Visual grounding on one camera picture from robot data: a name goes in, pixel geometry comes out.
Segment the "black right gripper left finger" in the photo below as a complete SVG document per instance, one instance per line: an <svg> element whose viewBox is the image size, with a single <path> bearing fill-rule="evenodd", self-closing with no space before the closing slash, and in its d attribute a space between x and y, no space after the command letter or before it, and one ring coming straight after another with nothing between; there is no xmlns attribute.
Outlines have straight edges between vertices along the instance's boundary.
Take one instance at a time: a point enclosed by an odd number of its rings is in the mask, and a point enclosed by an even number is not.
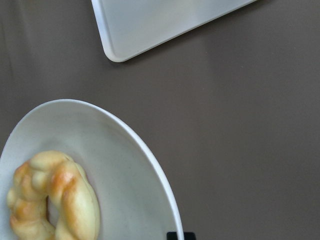
<svg viewBox="0 0 320 240"><path fill-rule="evenodd" d="M178 240L177 232L167 232L166 233L166 239L167 240Z"/></svg>

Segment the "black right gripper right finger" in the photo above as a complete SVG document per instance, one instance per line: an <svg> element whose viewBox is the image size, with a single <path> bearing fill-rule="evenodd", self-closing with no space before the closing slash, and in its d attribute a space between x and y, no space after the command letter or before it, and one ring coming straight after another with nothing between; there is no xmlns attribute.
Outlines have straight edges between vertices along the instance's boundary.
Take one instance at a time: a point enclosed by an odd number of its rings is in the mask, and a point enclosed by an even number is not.
<svg viewBox="0 0 320 240"><path fill-rule="evenodd" d="M184 232L184 240L196 240L196 234L194 232Z"/></svg>

